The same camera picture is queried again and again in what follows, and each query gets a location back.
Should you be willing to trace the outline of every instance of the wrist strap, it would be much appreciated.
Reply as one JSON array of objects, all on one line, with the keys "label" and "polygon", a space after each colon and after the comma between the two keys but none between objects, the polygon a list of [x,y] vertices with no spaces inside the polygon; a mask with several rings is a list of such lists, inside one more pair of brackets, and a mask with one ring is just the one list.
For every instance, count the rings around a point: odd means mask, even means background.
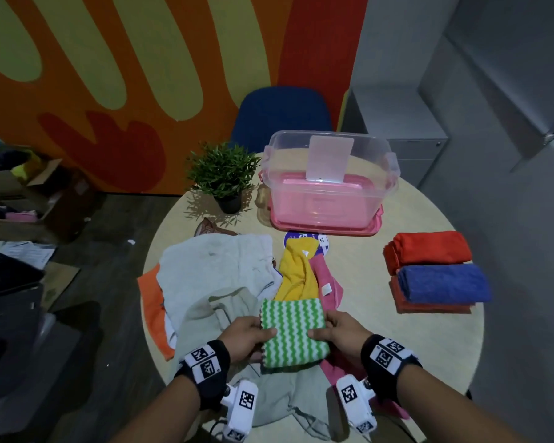
[{"label": "wrist strap", "polygon": [[374,334],[363,344],[361,362],[367,372],[367,380],[380,400],[391,399],[397,404],[398,376],[407,365],[422,367],[412,350],[398,342]]},{"label": "wrist strap", "polygon": [[200,410],[219,410],[229,368],[230,353],[226,346],[221,340],[211,340],[187,353],[174,377],[184,375],[193,381],[201,399]]}]

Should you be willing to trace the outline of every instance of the transparent plastic container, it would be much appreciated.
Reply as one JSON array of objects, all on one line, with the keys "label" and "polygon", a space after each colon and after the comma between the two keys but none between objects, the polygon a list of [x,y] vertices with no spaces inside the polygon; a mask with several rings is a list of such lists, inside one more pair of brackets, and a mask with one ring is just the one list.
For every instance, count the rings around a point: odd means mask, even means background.
[{"label": "transparent plastic container", "polygon": [[281,130],[260,164],[273,223],[290,230],[360,234],[400,177],[387,140],[359,133]]}]

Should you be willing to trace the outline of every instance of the wooden floor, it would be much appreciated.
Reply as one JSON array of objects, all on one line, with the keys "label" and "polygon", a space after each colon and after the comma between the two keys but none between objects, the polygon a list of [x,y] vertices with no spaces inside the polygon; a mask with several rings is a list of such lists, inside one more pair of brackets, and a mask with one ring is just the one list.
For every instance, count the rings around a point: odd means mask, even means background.
[{"label": "wooden floor", "polygon": [[177,197],[103,196],[82,234],[52,259],[80,268],[51,312],[59,310],[59,320],[91,330],[83,357],[74,361],[85,365],[82,379],[64,386],[61,401],[50,399],[40,422],[6,441],[106,442],[164,387],[143,335],[136,278]]}]

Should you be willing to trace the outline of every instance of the wall mural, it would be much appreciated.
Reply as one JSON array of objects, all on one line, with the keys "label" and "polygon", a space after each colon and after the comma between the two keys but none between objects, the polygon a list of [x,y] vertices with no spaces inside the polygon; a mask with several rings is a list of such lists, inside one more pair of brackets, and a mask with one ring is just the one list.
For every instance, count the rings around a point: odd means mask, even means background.
[{"label": "wall mural", "polygon": [[199,142],[271,85],[339,119],[367,0],[0,0],[0,139],[104,191],[181,194]]}]

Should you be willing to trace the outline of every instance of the potted plant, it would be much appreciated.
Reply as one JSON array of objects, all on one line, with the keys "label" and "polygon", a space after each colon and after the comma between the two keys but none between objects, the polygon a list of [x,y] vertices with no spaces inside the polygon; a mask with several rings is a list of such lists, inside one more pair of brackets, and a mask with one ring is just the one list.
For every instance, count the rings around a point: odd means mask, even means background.
[{"label": "potted plant", "polygon": [[237,213],[242,206],[242,190],[250,187],[260,157],[228,143],[206,143],[201,155],[191,154],[187,157],[187,178],[193,188],[212,195],[224,213]]}]

